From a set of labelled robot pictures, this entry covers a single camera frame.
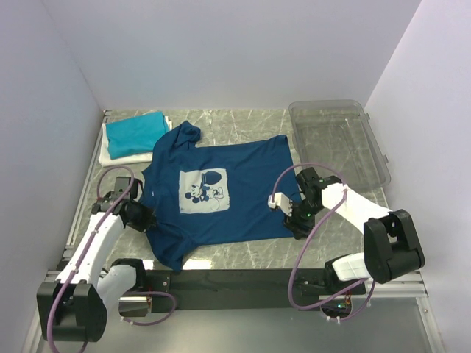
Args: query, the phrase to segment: cable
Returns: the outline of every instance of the cable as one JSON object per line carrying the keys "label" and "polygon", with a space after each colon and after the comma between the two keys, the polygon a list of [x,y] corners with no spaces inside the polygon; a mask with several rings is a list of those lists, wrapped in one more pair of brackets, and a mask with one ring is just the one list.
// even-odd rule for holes
{"label": "cable", "polygon": [[[100,185],[101,185],[102,180],[105,177],[105,175],[108,174],[113,169],[120,169],[120,168],[126,169],[131,174],[130,184],[126,187],[126,189],[123,191],[123,193],[113,202],[111,207],[105,212],[105,214],[96,223],[95,229],[90,234],[90,237],[87,240],[87,243],[85,244],[82,253],[80,254],[77,261],[75,262],[75,269],[71,271],[71,273],[68,275],[65,282],[62,284],[62,287],[60,288],[59,293],[57,293],[57,295],[56,295],[56,297],[55,297],[55,299],[52,303],[51,310],[49,311],[49,317],[48,317],[48,320],[47,320],[47,327],[46,327],[46,337],[47,337],[49,348],[51,349],[51,351],[53,353],[60,353],[59,350],[57,349],[55,343],[54,343],[54,337],[52,336],[52,327],[53,327],[53,324],[54,324],[54,317],[55,317],[55,314],[56,314],[56,311],[57,311],[57,307],[59,306],[59,302],[62,300],[62,297],[65,293],[65,290],[71,284],[72,279],[74,278],[75,274],[77,274],[79,272],[80,265],[82,265],[82,262],[83,262],[83,260],[86,256],[88,250],[90,249],[91,244],[93,243],[93,239],[95,238],[96,233],[98,233],[99,228],[103,225],[106,218],[113,212],[116,205],[119,204],[119,202],[121,202],[121,200],[124,199],[124,197],[131,191],[132,185],[134,183],[134,173],[132,172],[131,168],[126,167],[125,165],[116,165],[116,166],[110,167],[99,178],[98,185],[96,186],[96,196],[98,197],[98,199],[101,198],[101,196],[100,196]],[[173,298],[172,301],[174,302],[174,307],[176,307],[176,299],[171,294],[167,294],[167,293],[164,293],[164,292],[153,292],[153,293],[155,293],[155,295],[157,295],[157,293],[159,293],[160,295],[163,295],[163,296],[170,296],[171,299]],[[83,353],[85,351],[85,348],[87,347],[87,343],[88,342],[84,342],[82,347],[80,348],[80,350],[77,353]]]}
{"label": "cable", "polygon": [[[286,173],[288,173],[290,170],[292,169],[295,169],[297,167],[304,167],[304,166],[315,166],[315,167],[321,167],[321,168],[324,168],[324,169],[327,169],[331,172],[333,172],[334,174],[336,174],[340,180],[341,180],[341,183],[343,185],[346,185],[346,182],[345,182],[345,178],[344,176],[339,173],[338,171],[335,171],[334,169],[330,168],[330,167],[327,167],[326,165],[323,165],[323,164],[319,164],[319,163],[300,163],[300,164],[295,164],[295,165],[292,165],[291,167],[287,168],[283,173],[280,174],[280,176],[278,177],[276,183],[275,183],[275,186],[273,187],[273,192],[272,192],[272,201],[274,202],[275,201],[275,193],[277,191],[277,187],[278,187],[278,184],[280,183],[280,180],[286,175]],[[293,298],[293,286],[294,286],[294,279],[296,278],[296,273],[297,273],[297,270],[300,266],[300,263],[301,263],[301,259],[302,259],[302,256],[304,255],[306,249],[308,248],[309,246],[309,243],[311,242],[312,238],[314,237],[314,235],[317,233],[317,231],[319,230],[319,228],[321,227],[321,225],[323,225],[324,222],[326,222],[326,220],[329,219],[329,217],[331,217],[335,211],[337,211],[337,209],[342,206],[342,204],[347,200],[347,189],[344,189],[344,195],[342,197],[342,199],[340,200],[340,202],[338,204],[335,205],[334,208],[332,208],[331,210],[329,210],[325,215],[324,217],[322,217],[320,219],[320,221],[316,224],[316,226],[311,230],[311,232],[309,233],[309,236],[308,238],[306,239],[306,242],[304,243],[304,245],[302,246],[301,248],[301,251],[300,253],[298,254],[297,256],[297,259],[296,261],[294,262],[294,266],[293,266],[293,269],[291,271],[291,275],[289,277],[289,282],[288,282],[288,300],[289,300],[289,303],[291,304],[292,307],[294,307],[295,309],[298,309],[298,310],[312,310],[316,307],[320,307],[321,305],[325,304],[325,303],[328,303],[330,302],[331,300],[333,300],[334,298],[336,298],[337,296],[340,296],[341,294],[343,293],[346,293],[347,291],[353,289],[354,287],[356,287],[357,285],[360,285],[362,283],[364,283],[366,281],[366,279],[359,279],[358,281],[356,281],[355,283],[347,286],[346,288],[340,290],[339,292],[333,294],[332,296],[329,296],[328,298],[326,299],[323,299],[317,303],[313,303],[311,305],[306,305],[306,306],[301,306],[301,305],[298,305],[296,302],[294,302],[294,298]],[[373,294],[373,290],[375,289],[375,282],[372,283],[372,287],[371,287],[371,290],[369,292],[369,295],[368,297],[366,298],[365,302],[360,306],[360,308],[353,314],[349,315],[347,318],[344,318],[344,320],[347,320],[348,318],[352,318],[354,316],[356,316],[359,312],[361,312],[367,305],[369,299],[371,298],[371,295]]]}
{"label": "cable", "polygon": [[174,296],[172,296],[170,293],[166,293],[166,292],[130,292],[130,293],[127,293],[127,295],[144,295],[144,296],[166,296],[167,298],[170,298],[173,305],[171,306],[171,309],[170,311],[167,313],[167,315],[165,315],[164,317],[162,318],[159,318],[158,320],[156,321],[151,321],[151,322],[137,322],[137,321],[133,321],[131,320],[130,318],[123,318],[124,321],[126,322],[129,322],[131,325],[136,325],[136,326],[152,326],[152,325],[156,325],[156,324],[159,324],[163,321],[165,321],[167,318],[170,317],[170,315],[175,311],[175,309],[177,309],[177,300],[175,299]]}

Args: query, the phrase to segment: white wall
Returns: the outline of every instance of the white wall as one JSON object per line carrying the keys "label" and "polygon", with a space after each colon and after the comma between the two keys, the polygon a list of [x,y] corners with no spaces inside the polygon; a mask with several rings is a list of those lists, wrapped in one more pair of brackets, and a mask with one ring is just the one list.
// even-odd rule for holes
{"label": "white wall", "polygon": [[104,108],[365,104],[419,0],[43,0]]}
{"label": "white wall", "polygon": [[471,3],[423,0],[366,106],[449,352],[470,351]]}
{"label": "white wall", "polygon": [[68,236],[100,110],[36,0],[0,3],[0,352],[19,352]]}

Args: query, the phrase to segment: clear plastic bin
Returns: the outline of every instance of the clear plastic bin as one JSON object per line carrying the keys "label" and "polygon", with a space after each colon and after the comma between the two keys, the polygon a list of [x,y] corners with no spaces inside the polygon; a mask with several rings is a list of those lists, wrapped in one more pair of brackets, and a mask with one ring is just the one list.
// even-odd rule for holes
{"label": "clear plastic bin", "polygon": [[[353,100],[300,101],[289,106],[301,163],[321,163],[343,173],[356,190],[388,185],[391,175],[361,105]],[[318,168],[322,177],[331,175]]]}

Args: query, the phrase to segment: stack of folded clothes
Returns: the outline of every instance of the stack of folded clothes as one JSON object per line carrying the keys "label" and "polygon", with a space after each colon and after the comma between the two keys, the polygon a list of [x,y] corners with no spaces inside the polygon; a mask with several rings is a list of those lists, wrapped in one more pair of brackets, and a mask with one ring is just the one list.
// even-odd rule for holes
{"label": "stack of folded clothes", "polygon": [[169,130],[171,122],[162,112],[102,124],[98,161],[104,167],[151,162],[155,143]]}

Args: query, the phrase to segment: floor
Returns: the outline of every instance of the floor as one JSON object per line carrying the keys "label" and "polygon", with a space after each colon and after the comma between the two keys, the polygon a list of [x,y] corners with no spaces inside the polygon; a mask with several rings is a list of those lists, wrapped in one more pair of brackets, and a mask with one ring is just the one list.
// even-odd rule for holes
{"label": "floor", "polygon": [[[117,121],[155,110],[113,110],[107,112],[107,121]],[[287,135],[294,163],[300,161],[293,145],[293,129],[288,110],[164,110],[174,126],[185,120],[202,130],[200,146],[217,146],[264,140],[275,135]],[[130,165],[139,179],[148,163]],[[76,246],[82,239],[90,217],[91,205],[96,200],[96,184],[103,168],[94,161],[90,187],[82,208],[82,217],[74,230],[72,243]],[[123,171],[112,171],[102,183],[102,193],[113,188],[117,175]],[[373,188],[362,194],[386,206],[382,188]],[[230,243],[217,246],[201,246],[186,258],[184,269],[192,268],[290,268],[303,245],[302,240],[282,238]],[[305,253],[301,267],[323,267],[326,260],[362,251],[361,233],[340,216],[334,215],[320,229],[317,237]],[[144,259],[147,268],[163,268],[155,259],[145,234],[126,229],[119,238],[105,267],[118,258],[137,257]]]}

